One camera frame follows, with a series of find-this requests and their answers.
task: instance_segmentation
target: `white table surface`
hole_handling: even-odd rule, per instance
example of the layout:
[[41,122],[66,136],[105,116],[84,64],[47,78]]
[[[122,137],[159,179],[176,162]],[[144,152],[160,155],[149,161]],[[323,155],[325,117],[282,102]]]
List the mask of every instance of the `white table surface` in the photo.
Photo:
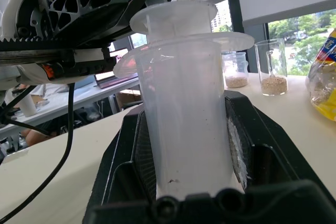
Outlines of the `white table surface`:
[[[336,123],[310,104],[305,77],[289,77],[289,91],[278,97],[261,94],[257,74],[235,89],[280,124],[336,196]],[[70,157],[51,184],[8,223],[81,223],[103,152],[117,133],[125,112],[75,130]],[[40,185],[61,158],[67,135],[35,145],[5,159],[0,166],[0,216],[21,203]]]
[[[139,84],[139,79],[134,78],[116,85],[100,89],[96,86],[96,83],[92,83],[83,86],[75,90],[73,98],[74,110],[79,109],[86,104],[91,104],[93,102],[99,101],[110,95],[116,94],[122,90],[131,88]],[[41,108],[39,108],[37,114],[26,118],[25,116],[20,116],[17,121],[36,126],[38,124],[44,123],[46,121],[57,118],[61,115],[68,113],[68,95],[69,92],[56,93],[55,95],[48,97],[49,103]],[[19,133],[23,130],[22,127],[9,124],[2,129],[0,129],[0,139],[5,138],[14,134]]]

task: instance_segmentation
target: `black plastic mount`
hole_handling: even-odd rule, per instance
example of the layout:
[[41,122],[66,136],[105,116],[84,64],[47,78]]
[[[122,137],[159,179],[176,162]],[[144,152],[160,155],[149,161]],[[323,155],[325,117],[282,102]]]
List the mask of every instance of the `black plastic mount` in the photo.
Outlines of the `black plastic mount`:
[[145,7],[145,1],[23,0],[17,13],[17,33],[19,38],[62,38],[72,48],[106,46],[131,32],[129,21]]
[[155,201],[155,168],[139,106],[104,153],[83,222],[336,223],[336,201],[285,131],[238,92],[225,91],[225,105],[247,166],[245,194],[225,189],[214,199],[200,194],[184,202]]

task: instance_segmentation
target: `plastic bag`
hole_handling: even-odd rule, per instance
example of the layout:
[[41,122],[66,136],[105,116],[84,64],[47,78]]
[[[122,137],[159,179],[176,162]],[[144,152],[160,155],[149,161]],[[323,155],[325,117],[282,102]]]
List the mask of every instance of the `plastic bag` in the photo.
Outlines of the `plastic bag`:
[[317,54],[306,80],[311,104],[336,121],[336,29]]

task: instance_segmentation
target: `black holder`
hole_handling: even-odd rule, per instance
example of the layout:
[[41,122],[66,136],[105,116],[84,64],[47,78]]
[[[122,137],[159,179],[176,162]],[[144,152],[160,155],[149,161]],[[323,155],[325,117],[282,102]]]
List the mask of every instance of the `black holder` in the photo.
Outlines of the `black holder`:
[[83,223],[336,223],[336,201],[285,131],[238,92],[225,91],[225,104],[248,174],[244,194],[224,189],[215,198],[155,200],[154,161],[139,106],[103,155]]

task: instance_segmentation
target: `laptop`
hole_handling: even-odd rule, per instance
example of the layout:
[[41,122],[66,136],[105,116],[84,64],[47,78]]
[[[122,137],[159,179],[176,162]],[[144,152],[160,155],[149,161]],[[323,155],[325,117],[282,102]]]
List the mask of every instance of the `laptop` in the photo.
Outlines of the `laptop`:
[[[128,53],[128,49],[123,48],[123,49],[110,52],[110,57],[116,57],[117,62],[118,62],[127,53]],[[112,85],[116,85],[118,83],[122,83],[124,81],[134,79],[136,77],[138,77],[137,73],[124,77],[124,78],[117,78],[115,77],[113,71],[106,72],[106,73],[99,73],[95,75],[96,83],[98,87],[100,87],[101,89],[107,88]]]

